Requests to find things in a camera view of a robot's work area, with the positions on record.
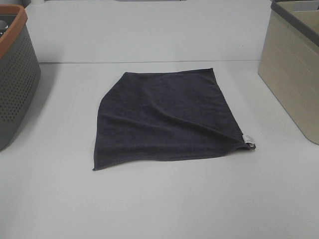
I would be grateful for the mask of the dark grey towel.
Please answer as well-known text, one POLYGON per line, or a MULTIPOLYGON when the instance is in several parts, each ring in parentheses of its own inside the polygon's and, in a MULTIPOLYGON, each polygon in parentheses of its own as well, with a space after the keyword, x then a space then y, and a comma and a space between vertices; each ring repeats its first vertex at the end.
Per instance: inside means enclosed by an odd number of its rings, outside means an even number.
POLYGON ((94 170, 136 160, 217 158, 255 148, 213 69, 126 72, 98 108, 94 170))

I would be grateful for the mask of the beige basket grey rim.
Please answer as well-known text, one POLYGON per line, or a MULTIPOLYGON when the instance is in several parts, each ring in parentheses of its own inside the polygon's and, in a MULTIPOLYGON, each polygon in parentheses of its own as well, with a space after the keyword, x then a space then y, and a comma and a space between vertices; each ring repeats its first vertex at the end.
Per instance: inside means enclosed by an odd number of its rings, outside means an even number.
POLYGON ((258 74, 303 135, 319 142, 319 2, 274 0, 258 74))

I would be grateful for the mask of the grey perforated basket orange rim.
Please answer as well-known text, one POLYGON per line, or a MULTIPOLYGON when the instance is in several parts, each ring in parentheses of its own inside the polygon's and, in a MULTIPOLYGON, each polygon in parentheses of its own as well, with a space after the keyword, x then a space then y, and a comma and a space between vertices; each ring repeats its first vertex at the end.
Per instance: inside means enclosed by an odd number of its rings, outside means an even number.
POLYGON ((27 14, 18 4, 1 4, 0 148, 17 133, 37 89, 41 69, 29 35, 27 14))

